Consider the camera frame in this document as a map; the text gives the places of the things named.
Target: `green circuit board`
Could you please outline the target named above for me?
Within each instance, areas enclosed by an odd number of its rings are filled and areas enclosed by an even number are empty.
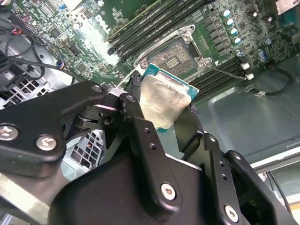
[[[8,8],[19,15],[31,16],[27,25],[37,34],[50,39],[64,54],[68,69],[82,79],[90,79],[108,87],[116,86],[133,68],[138,53],[131,56],[126,63],[119,65],[119,57],[108,55],[107,40],[114,33],[123,32],[122,28],[138,15],[161,4],[154,0],[18,0]],[[258,16],[252,18],[249,11],[258,9]],[[226,25],[228,17],[222,16],[224,10],[230,10],[232,25]],[[177,30],[187,25],[195,25],[193,39],[203,57],[213,60],[213,66],[219,66],[236,57],[241,51],[247,57],[254,73],[264,70],[264,63],[258,56],[263,50],[266,60],[280,62],[295,54],[296,48],[287,44],[282,38],[283,26],[278,17],[266,23],[263,16],[266,9],[263,0],[217,0],[206,4],[192,15],[170,28]],[[211,30],[205,19],[211,18],[217,30],[217,37],[222,39],[220,52],[213,42]],[[232,35],[230,28],[236,28],[238,34]],[[241,42],[234,43],[239,37]],[[180,75],[190,82],[201,74],[191,76],[195,71]]]

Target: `motherboard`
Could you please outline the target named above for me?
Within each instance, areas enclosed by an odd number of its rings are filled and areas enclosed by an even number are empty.
[[[293,21],[268,12],[265,0],[13,0],[7,8],[61,50],[69,71],[107,88],[154,64],[203,100],[241,81],[213,68],[251,79],[298,53],[284,34]]]

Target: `metal mesh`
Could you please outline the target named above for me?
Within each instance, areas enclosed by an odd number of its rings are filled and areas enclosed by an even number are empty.
[[[54,90],[56,88],[44,78],[37,81],[23,80],[12,90],[5,92],[6,98],[1,101],[0,109],[17,105]],[[89,132],[80,139],[79,143],[67,149],[63,159],[63,173],[68,176],[69,180],[73,180],[97,167],[103,158],[104,152],[102,147],[102,131]]]

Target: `screw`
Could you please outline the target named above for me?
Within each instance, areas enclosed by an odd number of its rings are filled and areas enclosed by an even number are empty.
[[[238,214],[236,213],[236,211],[230,206],[230,205],[226,205],[225,207],[225,213],[226,215],[235,223],[238,222],[239,217]]]
[[[238,160],[241,160],[240,156],[236,153],[233,154]]]
[[[202,62],[202,61],[199,61],[197,64],[198,64],[198,67],[200,67],[200,68],[203,68],[205,66],[204,62]]]
[[[143,61],[142,63],[141,63],[141,66],[142,66],[142,68],[147,68],[148,67],[148,62],[147,61]]]
[[[51,151],[55,149],[57,142],[50,136],[41,136],[36,140],[36,145],[43,151]]]
[[[0,140],[11,141],[19,135],[17,128],[12,126],[1,126],[0,127]]]
[[[135,102],[135,98],[131,95],[127,95],[126,98],[131,102]]]
[[[210,137],[210,139],[211,139],[212,142],[216,141],[215,137],[213,137],[212,135],[209,135],[209,137]]]
[[[171,185],[164,183],[161,185],[160,189],[166,199],[168,199],[168,200],[175,199],[176,192]]]
[[[189,35],[188,35],[188,34],[184,35],[184,36],[183,36],[183,40],[189,41]]]
[[[94,91],[96,91],[96,92],[102,92],[102,90],[101,90],[101,88],[98,86],[98,85],[93,85],[92,86],[92,89],[94,90]]]

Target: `robotic arm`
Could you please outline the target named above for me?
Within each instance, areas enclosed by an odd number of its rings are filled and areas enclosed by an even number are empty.
[[[0,111],[2,205],[32,224],[297,224],[239,153],[203,131],[194,106],[174,124],[183,161],[166,156],[139,88],[138,77],[108,94],[84,81]],[[68,183],[66,142],[91,129],[104,131],[105,164]]]

